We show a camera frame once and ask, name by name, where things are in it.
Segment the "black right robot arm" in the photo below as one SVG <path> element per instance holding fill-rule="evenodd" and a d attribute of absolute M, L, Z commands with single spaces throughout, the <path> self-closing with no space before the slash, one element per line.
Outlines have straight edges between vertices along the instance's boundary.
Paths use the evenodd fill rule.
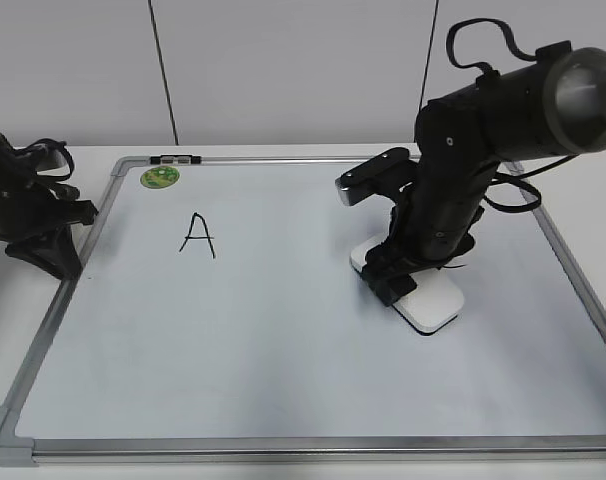
<path fill-rule="evenodd" d="M 421 157 L 389 150 L 360 179 L 394 206 L 387 237 L 366 254 L 361 276 L 385 305 L 417 286 L 414 274 L 471 250 L 471 227 L 503 181 L 503 162 L 606 150 L 606 51 L 568 42 L 540 48 L 534 63 L 475 83 L 420 111 Z"/>

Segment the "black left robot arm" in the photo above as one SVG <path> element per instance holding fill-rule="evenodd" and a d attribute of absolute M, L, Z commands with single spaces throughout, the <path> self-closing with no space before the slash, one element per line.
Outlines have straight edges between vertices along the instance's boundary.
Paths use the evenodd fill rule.
<path fill-rule="evenodd" d="M 0 132 L 0 242 L 7 256 L 59 280 L 82 271 L 71 227 L 91 225 L 98 215 L 68 183 L 74 170 L 64 141 L 41 138 L 15 148 Z"/>

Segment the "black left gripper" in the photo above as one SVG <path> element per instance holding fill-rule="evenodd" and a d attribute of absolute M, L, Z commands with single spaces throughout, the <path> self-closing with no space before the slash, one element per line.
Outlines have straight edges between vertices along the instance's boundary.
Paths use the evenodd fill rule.
<path fill-rule="evenodd" d="M 0 241 L 10 243 L 5 248 L 9 257 L 59 280 L 75 279 L 82 264 L 72 234 L 42 233 L 63 225 L 93 225 L 98 210 L 90 200 L 79 201 L 78 189 L 65 183 L 71 174 L 39 173 L 54 157 L 74 171 L 64 144 L 32 144 L 23 149 L 0 144 Z"/>

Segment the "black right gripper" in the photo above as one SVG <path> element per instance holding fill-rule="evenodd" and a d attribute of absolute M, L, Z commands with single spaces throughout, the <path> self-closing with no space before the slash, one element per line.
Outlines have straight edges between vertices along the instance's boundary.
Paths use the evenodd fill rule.
<path fill-rule="evenodd" d="M 462 254 L 461 242 L 498 167 L 490 154 L 422 154 L 387 239 L 367 251 L 360 272 L 384 305 L 417 288 L 416 269 L 437 268 Z"/>

